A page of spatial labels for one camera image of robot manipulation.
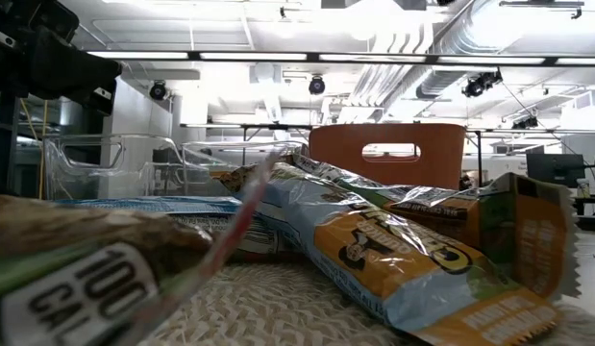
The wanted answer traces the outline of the round woven mat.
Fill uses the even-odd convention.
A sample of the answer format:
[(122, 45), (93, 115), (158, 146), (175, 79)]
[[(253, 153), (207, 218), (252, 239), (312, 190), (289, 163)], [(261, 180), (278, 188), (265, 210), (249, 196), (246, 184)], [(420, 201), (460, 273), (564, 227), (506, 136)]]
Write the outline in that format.
[(232, 264), (138, 346), (425, 346), (400, 335), (316, 267)]

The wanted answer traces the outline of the black aluminium table frame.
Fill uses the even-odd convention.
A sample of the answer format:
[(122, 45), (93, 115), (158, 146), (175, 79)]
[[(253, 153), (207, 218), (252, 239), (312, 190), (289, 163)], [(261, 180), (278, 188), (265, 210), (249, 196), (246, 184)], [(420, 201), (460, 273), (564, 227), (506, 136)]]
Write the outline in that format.
[(575, 198), (573, 206), (578, 216), (578, 227), (583, 231), (595, 232), (595, 211), (592, 214), (585, 213), (586, 205), (595, 205), (595, 198)]

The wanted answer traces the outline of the silver ceiling duct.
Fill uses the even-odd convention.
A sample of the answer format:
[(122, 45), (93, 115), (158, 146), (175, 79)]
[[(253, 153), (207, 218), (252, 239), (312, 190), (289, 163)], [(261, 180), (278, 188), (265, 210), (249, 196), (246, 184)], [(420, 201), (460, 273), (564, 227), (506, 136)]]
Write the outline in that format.
[[(434, 38), (428, 52), (433, 55), (485, 55), (504, 50), (504, 44), (486, 36), (493, 27), (489, 15), (498, 8), (498, 1), (469, 0), (440, 36)], [(464, 75), (463, 71), (445, 71), (441, 66), (368, 64), (361, 71), (348, 104), (382, 107), (390, 111), (403, 98), (432, 102)]]

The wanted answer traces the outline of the black monitor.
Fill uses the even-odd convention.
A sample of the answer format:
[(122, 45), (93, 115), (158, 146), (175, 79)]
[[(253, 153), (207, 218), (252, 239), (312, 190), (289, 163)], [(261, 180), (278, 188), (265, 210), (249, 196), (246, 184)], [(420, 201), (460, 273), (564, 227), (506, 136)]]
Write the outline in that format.
[(528, 154), (526, 160), (528, 176), (544, 183), (576, 188), (585, 178), (582, 155)]

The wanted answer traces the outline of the clear plastic bin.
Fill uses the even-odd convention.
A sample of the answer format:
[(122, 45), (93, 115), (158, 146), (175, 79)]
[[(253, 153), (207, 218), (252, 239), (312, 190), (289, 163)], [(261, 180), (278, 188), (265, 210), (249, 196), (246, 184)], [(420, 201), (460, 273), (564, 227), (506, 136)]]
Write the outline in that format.
[(210, 171), (184, 161), (164, 136), (47, 136), (43, 151), (47, 200), (215, 193)]
[(269, 154), (292, 156), (309, 152), (306, 143), (289, 141), (197, 142), (182, 145), (185, 181), (207, 183), (212, 178), (231, 172), (240, 166), (257, 164)]

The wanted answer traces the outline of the blue granola bar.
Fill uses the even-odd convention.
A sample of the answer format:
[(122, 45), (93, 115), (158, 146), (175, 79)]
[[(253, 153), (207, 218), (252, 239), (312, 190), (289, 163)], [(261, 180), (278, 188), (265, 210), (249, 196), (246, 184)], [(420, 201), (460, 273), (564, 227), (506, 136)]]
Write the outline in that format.
[[(137, 210), (169, 215), (180, 224), (198, 227), (211, 235), (224, 233), (241, 202), (233, 197), (149, 196), (87, 200), (58, 200), (58, 203), (87, 208)], [(300, 259), (303, 254), (254, 216), (233, 261), (264, 262)]]

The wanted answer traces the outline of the long strip light bar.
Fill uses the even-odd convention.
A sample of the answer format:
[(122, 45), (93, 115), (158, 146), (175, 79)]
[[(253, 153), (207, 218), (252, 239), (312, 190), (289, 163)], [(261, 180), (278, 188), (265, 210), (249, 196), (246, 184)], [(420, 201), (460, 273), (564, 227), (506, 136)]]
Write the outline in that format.
[(259, 51), (93, 51), (116, 61), (149, 62), (305, 62), (486, 67), (595, 67), (595, 56), (433, 55)]

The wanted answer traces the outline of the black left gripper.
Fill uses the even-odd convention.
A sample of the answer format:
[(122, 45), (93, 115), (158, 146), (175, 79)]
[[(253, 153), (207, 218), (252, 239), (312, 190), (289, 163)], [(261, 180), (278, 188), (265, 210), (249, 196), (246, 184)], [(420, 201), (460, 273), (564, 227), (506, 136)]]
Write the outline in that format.
[(59, 0), (0, 0), (0, 91), (73, 91), (64, 98), (111, 115), (122, 72), (119, 62), (90, 55), (70, 42), (79, 17)]

